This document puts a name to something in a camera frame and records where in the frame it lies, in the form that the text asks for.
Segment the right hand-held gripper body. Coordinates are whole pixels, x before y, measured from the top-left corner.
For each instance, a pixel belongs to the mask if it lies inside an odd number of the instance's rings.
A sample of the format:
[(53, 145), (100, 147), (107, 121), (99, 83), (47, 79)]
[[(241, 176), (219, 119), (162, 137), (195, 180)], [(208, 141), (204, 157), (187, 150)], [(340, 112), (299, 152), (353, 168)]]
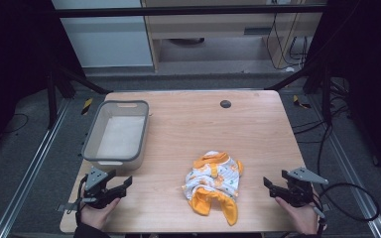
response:
[(307, 168), (297, 168), (287, 171), (291, 179), (287, 180), (287, 190), (290, 195), (283, 198), (293, 207), (303, 207), (314, 201), (313, 184), (328, 184), (328, 180)]

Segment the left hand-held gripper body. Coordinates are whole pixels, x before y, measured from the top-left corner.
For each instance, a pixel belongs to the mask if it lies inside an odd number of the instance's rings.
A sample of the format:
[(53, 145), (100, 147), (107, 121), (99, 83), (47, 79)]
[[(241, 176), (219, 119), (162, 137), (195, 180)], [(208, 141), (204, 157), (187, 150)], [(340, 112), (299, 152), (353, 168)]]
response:
[(125, 191), (116, 191), (113, 188), (108, 188), (107, 173), (96, 167), (92, 167), (79, 183), (77, 196), (74, 202), (60, 204), (57, 207), (59, 212), (78, 211), (80, 204), (84, 203), (93, 208), (101, 209), (108, 205), (115, 198), (123, 198), (127, 194)]

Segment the person's right hand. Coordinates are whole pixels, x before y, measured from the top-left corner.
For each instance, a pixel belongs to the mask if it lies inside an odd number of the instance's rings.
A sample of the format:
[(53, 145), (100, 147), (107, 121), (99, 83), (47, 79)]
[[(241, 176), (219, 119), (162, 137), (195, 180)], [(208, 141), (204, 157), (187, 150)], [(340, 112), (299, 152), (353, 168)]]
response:
[(293, 207), (281, 197), (276, 197), (275, 201), (289, 214), (292, 224), (299, 234), (318, 234), (318, 215), (310, 204)]

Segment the person's left hand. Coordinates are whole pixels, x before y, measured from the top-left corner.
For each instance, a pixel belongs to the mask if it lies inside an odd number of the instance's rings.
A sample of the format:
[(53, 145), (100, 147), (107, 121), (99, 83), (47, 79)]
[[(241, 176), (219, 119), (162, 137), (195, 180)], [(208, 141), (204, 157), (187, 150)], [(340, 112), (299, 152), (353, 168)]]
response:
[(110, 213), (116, 208), (120, 202), (119, 198), (115, 198), (104, 208), (97, 209), (87, 204), (83, 204), (80, 209), (80, 221), (83, 224), (102, 230)]

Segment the grey-rimmed white plastic basket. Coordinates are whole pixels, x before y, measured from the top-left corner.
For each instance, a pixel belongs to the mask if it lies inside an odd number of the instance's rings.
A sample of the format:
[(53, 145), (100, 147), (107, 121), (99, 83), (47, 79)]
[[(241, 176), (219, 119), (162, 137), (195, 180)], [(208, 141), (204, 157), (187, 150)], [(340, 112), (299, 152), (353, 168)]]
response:
[(144, 158), (149, 109), (144, 100), (102, 102), (83, 145), (83, 157), (101, 170), (139, 169)]

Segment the white orange baby garment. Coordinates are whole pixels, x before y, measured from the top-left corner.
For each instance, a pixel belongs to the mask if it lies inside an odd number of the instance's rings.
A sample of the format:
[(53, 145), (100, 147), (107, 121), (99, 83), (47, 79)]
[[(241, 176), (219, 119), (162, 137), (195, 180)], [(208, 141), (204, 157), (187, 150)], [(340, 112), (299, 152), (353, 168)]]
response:
[(237, 223), (239, 182), (243, 164), (226, 152), (208, 151), (192, 163), (186, 175), (183, 193), (190, 208), (207, 216), (216, 200), (230, 226)]

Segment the yellow black striped tape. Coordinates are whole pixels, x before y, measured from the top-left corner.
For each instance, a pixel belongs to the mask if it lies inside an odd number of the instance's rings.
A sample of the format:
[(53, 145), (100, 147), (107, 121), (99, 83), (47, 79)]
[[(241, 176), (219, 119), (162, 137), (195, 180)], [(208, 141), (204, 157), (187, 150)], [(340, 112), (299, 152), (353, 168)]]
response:
[(308, 103), (302, 103), (300, 98), (297, 95), (293, 95), (293, 103), (296, 106), (300, 106), (305, 109), (310, 109), (311, 106)]
[(93, 101), (93, 98), (87, 98), (85, 100), (84, 105), (83, 105), (83, 107), (81, 109), (81, 113), (80, 113), (81, 115), (86, 115), (87, 114), (87, 112), (88, 112), (88, 110), (89, 110), (89, 108), (91, 106), (92, 101)]

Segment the black metal stand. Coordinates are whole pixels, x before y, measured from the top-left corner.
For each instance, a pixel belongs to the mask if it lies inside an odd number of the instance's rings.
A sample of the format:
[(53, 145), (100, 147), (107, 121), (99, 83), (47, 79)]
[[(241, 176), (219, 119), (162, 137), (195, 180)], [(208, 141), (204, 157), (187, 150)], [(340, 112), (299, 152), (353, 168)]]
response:
[(58, 119), (58, 107), (56, 99), (56, 90), (58, 90), (63, 98), (73, 98), (75, 96), (75, 90), (70, 84), (73, 80), (79, 84), (91, 89), (99, 94), (108, 94), (110, 90), (104, 89), (91, 81), (87, 80), (85, 76), (81, 76), (59, 63), (53, 63), (47, 71), (47, 93), (48, 93), (48, 105), (49, 105), (49, 124), (48, 128), (52, 129)]
[(319, 59), (309, 61), (299, 71), (293, 73), (284, 80), (266, 87), (266, 90), (278, 91), (286, 85), (305, 77), (307, 80), (303, 86), (303, 92), (311, 94), (321, 91), (321, 115), (325, 123), (331, 125), (331, 112), (330, 112), (330, 69), (328, 63)]

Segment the black curtain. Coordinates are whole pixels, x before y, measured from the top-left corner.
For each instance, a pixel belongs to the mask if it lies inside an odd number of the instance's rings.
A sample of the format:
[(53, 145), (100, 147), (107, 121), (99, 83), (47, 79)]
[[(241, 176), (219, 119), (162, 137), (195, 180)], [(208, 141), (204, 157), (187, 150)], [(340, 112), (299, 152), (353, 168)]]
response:
[(381, 0), (325, 0), (308, 59), (327, 56), (381, 161)]
[(0, 136), (17, 103), (47, 87), (42, 54), (34, 48), (31, 30), (44, 37), (62, 66), (84, 75), (61, 20), (28, 15), (54, 8), (52, 0), (0, 0)]

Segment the white cabinet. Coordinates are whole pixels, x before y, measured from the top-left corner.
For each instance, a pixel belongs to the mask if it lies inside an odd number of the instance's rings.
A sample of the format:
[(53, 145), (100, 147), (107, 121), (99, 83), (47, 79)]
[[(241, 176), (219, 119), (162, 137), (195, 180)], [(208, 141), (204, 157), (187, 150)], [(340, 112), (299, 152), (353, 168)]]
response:
[[(57, 10), (139, 8), (140, 0), (52, 0)], [(83, 68), (152, 66), (144, 18), (61, 18)]]

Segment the light wooden desk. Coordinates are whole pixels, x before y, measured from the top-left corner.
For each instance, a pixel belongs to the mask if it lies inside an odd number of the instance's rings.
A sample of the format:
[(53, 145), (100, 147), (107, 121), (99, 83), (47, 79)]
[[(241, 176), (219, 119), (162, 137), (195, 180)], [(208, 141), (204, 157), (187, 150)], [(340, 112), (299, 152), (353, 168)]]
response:
[[(324, 3), (326, 0), (140, 0), (144, 7), (299, 5)], [(289, 62), (285, 55), (298, 37), (312, 37), (320, 13), (272, 13), (147, 16), (150, 39), (195, 39), (216, 37), (262, 36), (276, 67)]]

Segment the aluminium floor rail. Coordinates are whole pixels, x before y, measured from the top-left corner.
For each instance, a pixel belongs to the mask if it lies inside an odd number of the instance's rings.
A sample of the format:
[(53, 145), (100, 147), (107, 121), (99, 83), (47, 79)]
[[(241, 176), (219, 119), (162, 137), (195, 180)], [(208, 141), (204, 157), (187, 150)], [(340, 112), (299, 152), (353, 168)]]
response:
[(34, 184), (37, 175), (42, 167), (43, 162), (54, 142), (54, 139), (61, 127), (61, 124), (66, 116), (67, 109), (71, 103), (70, 99), (63, 99), (61, 108), (57, 111), (57, 119), (54, 125), (46, 131), (46, 134), (41, 141), (32, 161), (30, 162), (24, 176), (20, 181), (11, 201), (7, 205), (5, 212), (0, 218), (0, 238), (7, 238), (18, 214), (23, 207), (26, 198), (29, 195), (32, 185)]
[(361, 218), (369, 226), (374, 238), (381, 238), (381, 213), (378, 202), (365, 189), (364, 182), (355, 171), (352, 163), (349, 161), (339, 139), (332, 131), (332, 127), (328, 126), (321, 115), (321, 106), (319, 100), (315, 96), (308, 95), (312, 110), (322, 121), (320, 125), (324, 129), (322, 138), (320, 139), (319, 152), (317, 154), (317, 172), (320, 173), (320, 159), (323, 145), (328, 144), (335, 161), (344, 176), (353, 197), (361, 211)]

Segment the black horizontal frame bar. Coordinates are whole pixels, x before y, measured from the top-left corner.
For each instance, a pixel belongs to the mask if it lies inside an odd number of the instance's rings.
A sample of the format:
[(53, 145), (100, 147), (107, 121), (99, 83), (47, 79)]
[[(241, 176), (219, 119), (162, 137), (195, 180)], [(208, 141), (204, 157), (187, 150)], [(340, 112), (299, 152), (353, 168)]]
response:
[(135, 16), (186, 16), (224, 14), (319, 13), (326, 4), (301, 5), (236, 5), (236, 6), (180, 6), (108, 9), (62, 9), (53, 14), (60, 18), (135, 17)]

